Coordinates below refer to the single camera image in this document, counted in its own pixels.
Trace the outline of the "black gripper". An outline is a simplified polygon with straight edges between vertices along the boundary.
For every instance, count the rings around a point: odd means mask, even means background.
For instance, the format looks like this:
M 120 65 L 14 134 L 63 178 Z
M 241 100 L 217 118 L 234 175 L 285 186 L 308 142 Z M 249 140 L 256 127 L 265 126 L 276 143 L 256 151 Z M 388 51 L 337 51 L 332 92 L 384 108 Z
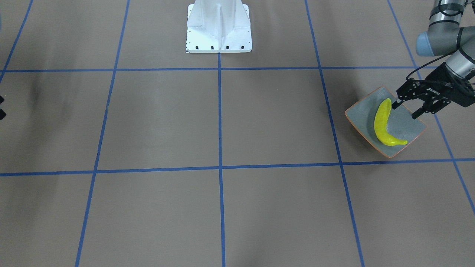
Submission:
M 428 100 L 429 91 L 434 94 L 434 98 Z M 393 110 L 405 101 L 423 101 L 421 108 L 412 113 L 412 119 L 419 118 L 423 113 L 435 114 L 450 103 L 466 108 L 475 102 L 474 89 L 470 82 L 456 75 L 446 63 L 439 65 L 425 80 L 409 78 L 396 93 L 397 100 L 392 103 Z

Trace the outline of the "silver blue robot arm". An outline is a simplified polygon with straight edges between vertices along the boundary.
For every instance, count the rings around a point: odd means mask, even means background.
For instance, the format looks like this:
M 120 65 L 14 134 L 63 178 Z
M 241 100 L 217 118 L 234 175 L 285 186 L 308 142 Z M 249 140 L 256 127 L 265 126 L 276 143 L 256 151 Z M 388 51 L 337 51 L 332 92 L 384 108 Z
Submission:
M 409 86 L 412 99 L 423 105 L 412 113 L 435 114 L 450 103 L 466 108 L 474 104 L 474 26 L 461 27 L 467 0 L 436 0 L 429 16 L 427 31 L 417 36 L 419 56 L 446 56 L 445 62 L 421 80 Z

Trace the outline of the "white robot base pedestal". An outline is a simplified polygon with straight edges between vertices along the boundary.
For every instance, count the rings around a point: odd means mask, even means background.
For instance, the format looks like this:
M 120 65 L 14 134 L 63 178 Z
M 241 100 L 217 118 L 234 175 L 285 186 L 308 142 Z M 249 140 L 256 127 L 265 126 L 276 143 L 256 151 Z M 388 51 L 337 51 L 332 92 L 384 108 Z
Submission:
M 187 53 L 249 53 L 249 6 L 241 0 L 196 0 L 187 8 Z

